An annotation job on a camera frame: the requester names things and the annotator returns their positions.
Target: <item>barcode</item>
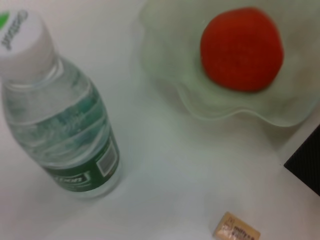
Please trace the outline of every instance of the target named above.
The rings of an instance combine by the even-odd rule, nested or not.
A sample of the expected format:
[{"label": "barcode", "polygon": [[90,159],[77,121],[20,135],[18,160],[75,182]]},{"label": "barcode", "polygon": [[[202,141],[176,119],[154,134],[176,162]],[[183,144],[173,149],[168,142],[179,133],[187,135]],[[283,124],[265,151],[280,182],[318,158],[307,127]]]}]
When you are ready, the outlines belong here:
[{"label": "barcode", "polygon": [[110,147],[102,158],[96,162],[101,174],[105,177],[117,161],[117,152],[114,143],[111,141]]}]

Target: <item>black object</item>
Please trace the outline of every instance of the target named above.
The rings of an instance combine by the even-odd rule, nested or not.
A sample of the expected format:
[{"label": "black object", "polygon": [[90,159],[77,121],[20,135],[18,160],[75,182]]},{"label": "black object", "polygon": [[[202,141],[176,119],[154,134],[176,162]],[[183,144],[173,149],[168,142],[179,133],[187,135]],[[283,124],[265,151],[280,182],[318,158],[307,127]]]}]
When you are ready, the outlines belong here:
[{"label": "black object", "polygon": [[284,166],[320,196],[320,126]]}]

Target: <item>wavy glass bowl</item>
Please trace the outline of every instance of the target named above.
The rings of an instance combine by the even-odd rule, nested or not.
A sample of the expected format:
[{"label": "wavy glass bowl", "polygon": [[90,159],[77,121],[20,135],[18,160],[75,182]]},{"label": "wavy glass bowl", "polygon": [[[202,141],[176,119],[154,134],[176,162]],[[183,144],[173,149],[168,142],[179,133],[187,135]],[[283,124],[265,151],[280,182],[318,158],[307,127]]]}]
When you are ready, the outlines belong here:
[{"label": "wavy glass bowl", "polygon": [[[213,83],[200,61],[201,36],[211,19],[249,6],[272,17],[285,50],[277,78],[257,93],[236,92]],[[140,20],[145,28],[144,70],[176,86],[186,108],[197,118],[215,120],[246,112],[289,127],[306,119],[319,102],[318,0],[149,0]]]}]

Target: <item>white bottle cap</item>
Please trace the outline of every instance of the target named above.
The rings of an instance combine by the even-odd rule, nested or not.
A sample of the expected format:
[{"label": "white bottle cap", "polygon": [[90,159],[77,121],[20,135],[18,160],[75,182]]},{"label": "white bottle cap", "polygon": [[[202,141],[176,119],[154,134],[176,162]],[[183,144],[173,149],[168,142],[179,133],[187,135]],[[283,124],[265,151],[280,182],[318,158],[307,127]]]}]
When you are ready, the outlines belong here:
[{"label": "white bottle cap", "polygon": [[0,77],[38,78],[55,64],[55,48],[44,22],[28,10],[0,13]]}]

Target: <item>bottle label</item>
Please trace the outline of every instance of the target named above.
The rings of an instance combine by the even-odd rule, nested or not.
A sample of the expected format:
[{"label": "bottle label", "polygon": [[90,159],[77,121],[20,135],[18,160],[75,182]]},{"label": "bottle label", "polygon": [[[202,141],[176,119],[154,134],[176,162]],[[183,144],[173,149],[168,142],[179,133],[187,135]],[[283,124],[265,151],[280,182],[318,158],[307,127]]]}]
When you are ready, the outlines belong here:
[{"label": "bottle label", "polygon": [[71,192],[87,192],[108,181],[115,173],[118,165],[119,150],[111,132],[104,147],[82,165],[65,169],[44,167],[44,170],[63,189]]}]

